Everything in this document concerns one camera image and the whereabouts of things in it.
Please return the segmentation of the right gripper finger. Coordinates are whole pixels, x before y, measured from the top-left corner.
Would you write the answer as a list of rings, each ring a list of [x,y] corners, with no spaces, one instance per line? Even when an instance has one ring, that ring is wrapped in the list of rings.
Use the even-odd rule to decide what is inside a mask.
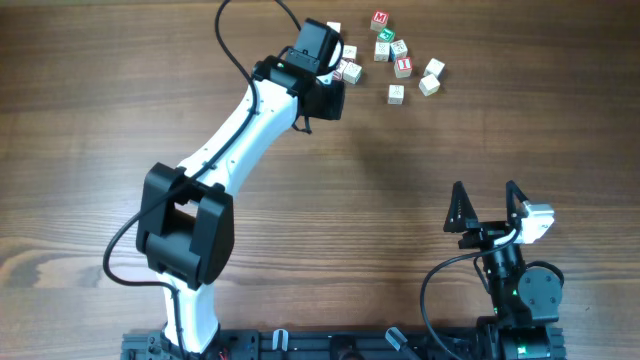
[[[461,181],[453,184],[451,202],[443,231],[464,233],[479,228],[479,220]]]
[[[506,210],[507,223],[509,225],[515,225],[518,222],[519,215],[516,211],[516,202],[524,204],[527,200],[528,197],[513,180],[506,183]]]

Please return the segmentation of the red letter I block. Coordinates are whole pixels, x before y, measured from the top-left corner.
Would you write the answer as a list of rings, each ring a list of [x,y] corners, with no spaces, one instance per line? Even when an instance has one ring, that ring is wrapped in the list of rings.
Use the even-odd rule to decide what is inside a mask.
[[[394,73],[397,78],[407,78],[411,76],[413,64],[410,57],[397,58],[394,61]]]

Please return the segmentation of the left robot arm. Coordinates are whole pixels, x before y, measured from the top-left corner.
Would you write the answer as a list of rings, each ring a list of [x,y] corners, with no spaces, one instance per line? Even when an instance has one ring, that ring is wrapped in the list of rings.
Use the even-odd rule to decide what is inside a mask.
[[[338,31],[306,20],[292,47],[256,63],[242,101],[200,149],[175,168],[158,163],[147,173],[136,248],[166,285],[157,353],[213,357],[220,331],[214,282],[234,246],[234,198],[298,118],[340,118],[345,86],[332,73],[344,49]]]

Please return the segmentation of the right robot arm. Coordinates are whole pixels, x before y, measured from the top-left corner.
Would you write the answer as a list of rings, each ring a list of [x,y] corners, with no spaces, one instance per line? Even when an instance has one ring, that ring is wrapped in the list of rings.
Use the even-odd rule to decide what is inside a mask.
[[[505,221],[481,222],[463,184],[452,187],[443,230],[461,233],[461,249],[477,249],[479,270],[494,307],[492,316],[476,323],[472,359],[565,359],[559,320],[564,275],[556,266],[526,262],[521,248],[531,245],[554,223],[549,204],[531,202],[512,181],[506,184]]]

